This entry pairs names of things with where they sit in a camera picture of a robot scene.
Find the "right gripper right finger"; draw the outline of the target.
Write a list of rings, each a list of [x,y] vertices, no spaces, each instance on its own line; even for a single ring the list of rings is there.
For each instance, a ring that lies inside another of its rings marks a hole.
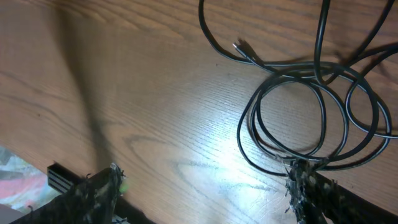
[[[397,223],[397,215],[357,196],[315,169],[301,159],[290,164],[286,188],[297,223]]]

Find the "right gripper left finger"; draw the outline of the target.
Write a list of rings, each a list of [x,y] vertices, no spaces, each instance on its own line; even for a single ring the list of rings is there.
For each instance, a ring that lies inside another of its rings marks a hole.
[[[111,223],[124,178],[121,168],[112,163],[95,175],[87,174],[80,184],[11,223]]]

